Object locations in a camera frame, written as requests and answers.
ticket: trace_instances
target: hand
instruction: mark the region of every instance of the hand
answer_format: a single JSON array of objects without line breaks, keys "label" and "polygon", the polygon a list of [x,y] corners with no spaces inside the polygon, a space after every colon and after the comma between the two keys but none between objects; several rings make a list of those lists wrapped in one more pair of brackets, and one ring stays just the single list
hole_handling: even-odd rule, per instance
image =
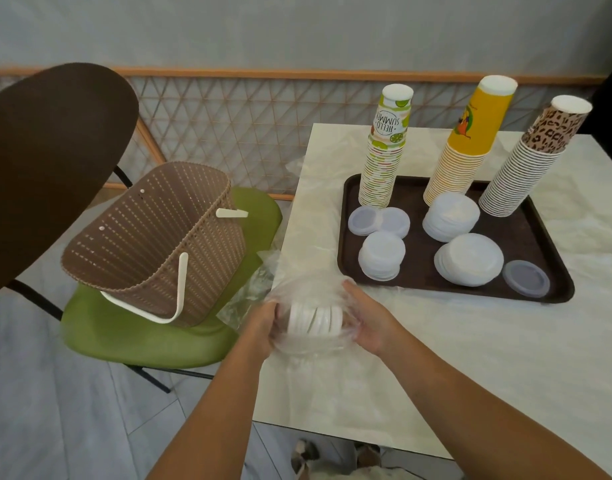
[{"label": "hand", "polygon": [[398,333],[406,333],[406,330],[385,306],[368,296],[357,285],[345,281],[343,289],[356,301],[356,312],[361,321],[354,341],[371,354],[381,357],[392,339]]},{"label": "hand", "polygon": [[241,333],[240,340],[247,344],[253,353],[259,354],[262,361],[267,359],[270,352],[273,351],[270,332],[275,322],[276,306],[276,302],[269,301],[251,308]]}]

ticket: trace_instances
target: gray tile floor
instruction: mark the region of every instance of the gray tile floor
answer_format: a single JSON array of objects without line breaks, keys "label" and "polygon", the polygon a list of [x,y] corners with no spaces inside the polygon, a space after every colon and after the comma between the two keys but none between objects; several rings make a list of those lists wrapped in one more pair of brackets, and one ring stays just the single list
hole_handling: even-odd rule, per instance
[{"label": "gray tile floor", "polygon": [[[63,307],[75,283],[60,268],[62,251],[109,204],[87,210],[20,280]],[[0,480],[144,478],[209,384],[151,373],[173,392],[162,393],[121,364],[72,352],[56,320],[1,290]],[[242,478],[292,480],[290,453],[302,437],[313,439],[325,458],[352,465],[349,440],[254,424]],[[384,464],[427,480],[461,477],[452,461],[407,452],[387,452]]]}]

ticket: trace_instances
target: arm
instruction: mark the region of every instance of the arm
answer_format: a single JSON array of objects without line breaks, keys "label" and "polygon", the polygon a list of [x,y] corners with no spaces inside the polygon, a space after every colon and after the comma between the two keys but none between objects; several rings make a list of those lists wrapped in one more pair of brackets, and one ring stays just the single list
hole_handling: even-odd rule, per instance
[{"label": "arm", "polygon": [[609,479],[554,433],[442,360],[350,282],[356,338],[379,356],[468,478]]},{"label": "arm", "polygon": [[264,303],[250,314],[241,337],[148,480],[235,480],[241,476],[259,371],[272,350],[268,335],[275,305]]}]

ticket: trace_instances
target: person's foot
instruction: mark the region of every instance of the person's foot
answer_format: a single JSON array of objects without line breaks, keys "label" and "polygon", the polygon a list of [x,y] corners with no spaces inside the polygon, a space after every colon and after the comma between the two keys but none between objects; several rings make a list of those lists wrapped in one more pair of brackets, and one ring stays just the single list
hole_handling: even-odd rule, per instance
[{"label": "person's foot", "polygon": [[378,445],[355,442],[357,468],[381,467],[381,449]]},{"label": "person's foot", "polygon": [[319,450],[317,446],[308,440],[299,440],[293,453],[291,454],[291,465],[297,478],[300,476],[300,472],[306,465],[307,461],[318,460]]}]

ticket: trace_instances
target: green chair seat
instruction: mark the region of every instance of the green chair seat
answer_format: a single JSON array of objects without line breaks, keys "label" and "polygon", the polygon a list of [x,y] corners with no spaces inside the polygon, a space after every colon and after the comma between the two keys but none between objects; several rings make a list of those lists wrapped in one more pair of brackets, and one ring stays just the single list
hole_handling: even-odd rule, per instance
[{"label": "green chair seat", "polygon": [[241,219],[246,255],[204,322],[190,328],[156,324],[80,284],[62,316],[66,345],[82,355],[146,367],[190,369],[222,360],[237,334],[216,314],[261,265],[257,251],[270,248],[282,222],[277,203],[262,191],[236,187],[232,198],[238,209],[249,212]]}]

